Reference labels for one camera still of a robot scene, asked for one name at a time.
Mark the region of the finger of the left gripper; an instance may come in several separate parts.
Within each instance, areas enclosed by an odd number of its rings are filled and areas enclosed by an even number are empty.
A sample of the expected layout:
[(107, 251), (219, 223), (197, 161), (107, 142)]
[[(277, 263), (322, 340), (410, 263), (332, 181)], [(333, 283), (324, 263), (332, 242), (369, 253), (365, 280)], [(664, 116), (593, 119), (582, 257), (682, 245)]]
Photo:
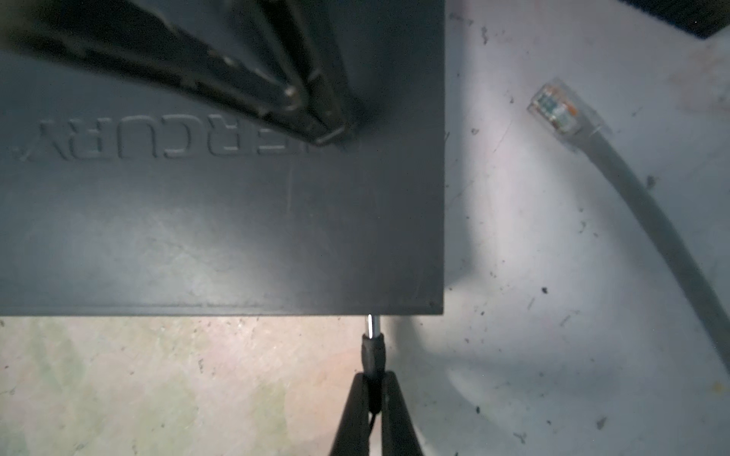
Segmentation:
[(282, 98), (274, 85), (163, 13), (140, 5), (5, 5), (1, 46), (81, 70), (164, 87), (315, 146), (346, 134), (287, 134), (260, 119)]
[(258, 110), (262, 121), (287, 134), (355, 130), (355, 98), (322, 1), (229, 1), (227, 12), (252, 70), (282, 96)]

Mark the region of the black power adapter with plug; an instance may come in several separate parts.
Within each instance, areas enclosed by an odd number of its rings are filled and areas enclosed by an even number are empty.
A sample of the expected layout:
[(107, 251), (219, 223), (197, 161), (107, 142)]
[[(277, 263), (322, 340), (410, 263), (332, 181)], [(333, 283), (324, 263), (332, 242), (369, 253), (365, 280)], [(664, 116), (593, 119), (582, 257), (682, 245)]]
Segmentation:
[(382, 410), (382, 379), (386, 368), (385, 337), (382, 334), (379, 315), (367, 315), (366, 331), (362, 337), (361, 361), (368, 386), (369, 434), (372, 434), (376, 418)]

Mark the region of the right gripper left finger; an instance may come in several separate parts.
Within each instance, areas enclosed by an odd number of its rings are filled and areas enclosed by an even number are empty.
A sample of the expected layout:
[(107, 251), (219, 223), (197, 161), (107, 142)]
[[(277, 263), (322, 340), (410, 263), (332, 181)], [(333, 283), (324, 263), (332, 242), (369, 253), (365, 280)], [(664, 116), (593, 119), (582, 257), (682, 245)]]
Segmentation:
[(360, 372), (354, 376), (338, 424), (330, 456), (368, 456), (370, 454), (370, 400), (368, 382)]

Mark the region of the dark grey network switch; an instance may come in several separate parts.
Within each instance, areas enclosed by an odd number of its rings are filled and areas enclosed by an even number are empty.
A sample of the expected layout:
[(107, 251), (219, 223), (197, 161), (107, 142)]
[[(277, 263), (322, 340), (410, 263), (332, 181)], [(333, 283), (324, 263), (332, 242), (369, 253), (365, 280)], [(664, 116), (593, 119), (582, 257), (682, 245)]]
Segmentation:
[[(231, 56), (229, 1), (140, 5)], [(1, 313), (439, 315), (445, 5), (323, 1), (355, 130), (315, 146), (1, 46)]]

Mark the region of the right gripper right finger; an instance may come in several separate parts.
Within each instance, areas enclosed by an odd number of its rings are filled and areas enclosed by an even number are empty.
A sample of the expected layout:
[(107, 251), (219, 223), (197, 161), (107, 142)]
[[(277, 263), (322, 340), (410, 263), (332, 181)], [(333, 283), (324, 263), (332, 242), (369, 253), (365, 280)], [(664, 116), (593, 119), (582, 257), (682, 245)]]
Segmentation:
[(394, 372), (385, 372), (382, 380), (381, 444), (384, 456), (423, 456)]

